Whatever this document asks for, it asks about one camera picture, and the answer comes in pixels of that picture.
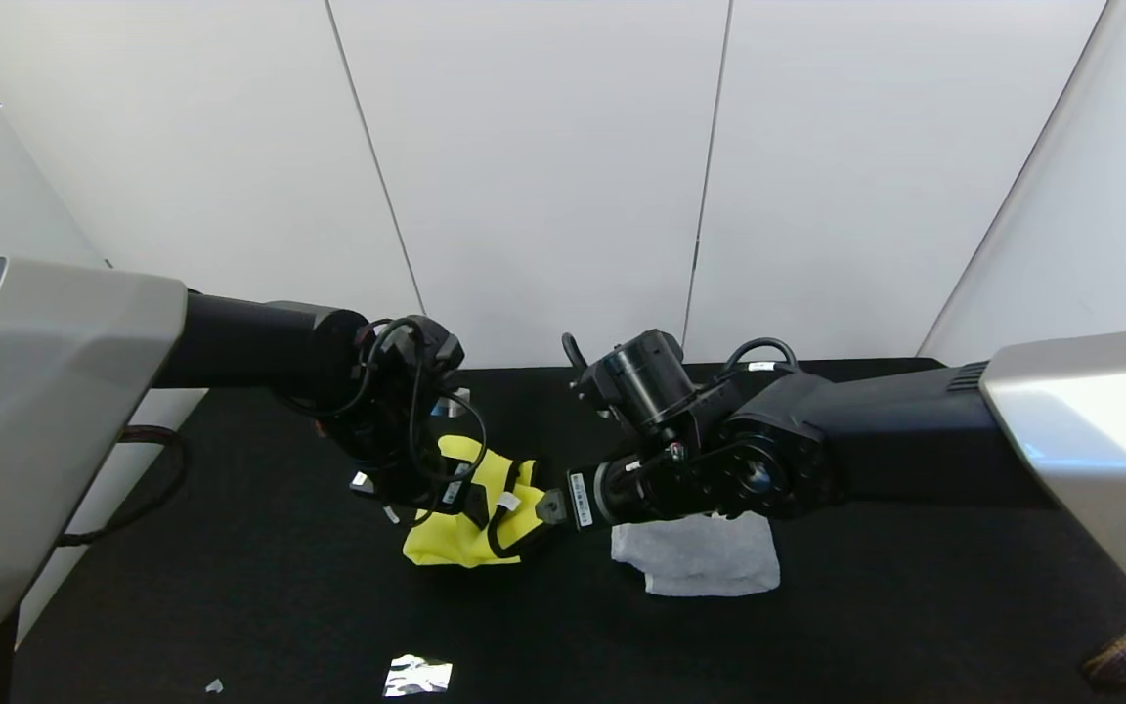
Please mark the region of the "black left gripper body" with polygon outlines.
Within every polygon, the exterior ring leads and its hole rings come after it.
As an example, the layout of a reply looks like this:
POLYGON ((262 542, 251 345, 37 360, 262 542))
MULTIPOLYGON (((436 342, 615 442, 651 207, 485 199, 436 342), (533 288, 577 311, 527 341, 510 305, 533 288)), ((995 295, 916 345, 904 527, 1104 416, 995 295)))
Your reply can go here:
POLYGON ((428 511, 455 515, 464 510, 473 476, 470 460, 419 455, 414 461, 414 469, 423 481, 415 515, 428 511))

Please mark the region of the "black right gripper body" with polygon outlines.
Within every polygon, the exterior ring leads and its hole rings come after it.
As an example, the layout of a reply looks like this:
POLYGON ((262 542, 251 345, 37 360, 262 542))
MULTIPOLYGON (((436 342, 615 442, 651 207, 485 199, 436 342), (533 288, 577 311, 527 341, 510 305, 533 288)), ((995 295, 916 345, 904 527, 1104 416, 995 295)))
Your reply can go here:
POLYGON ((607 531, 647 522, 647 504, 640 485, 642 475, 638 456, 568 469, 566 499, 575 529, 607 531))

